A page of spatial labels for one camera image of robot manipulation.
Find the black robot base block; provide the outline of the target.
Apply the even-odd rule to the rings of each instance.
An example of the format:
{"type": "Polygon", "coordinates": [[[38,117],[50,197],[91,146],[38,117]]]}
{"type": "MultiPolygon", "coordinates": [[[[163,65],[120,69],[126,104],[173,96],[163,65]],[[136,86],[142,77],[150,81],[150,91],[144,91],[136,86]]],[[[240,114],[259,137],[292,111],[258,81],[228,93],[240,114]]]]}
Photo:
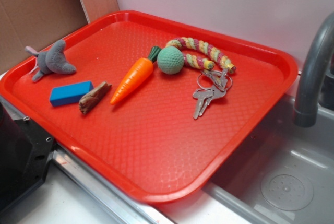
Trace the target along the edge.
{"type": "Polygon", "coordinates": [[[46,180],[54,137],[33,119],[14,120],[1,103],[1,213],[46,180]]]}

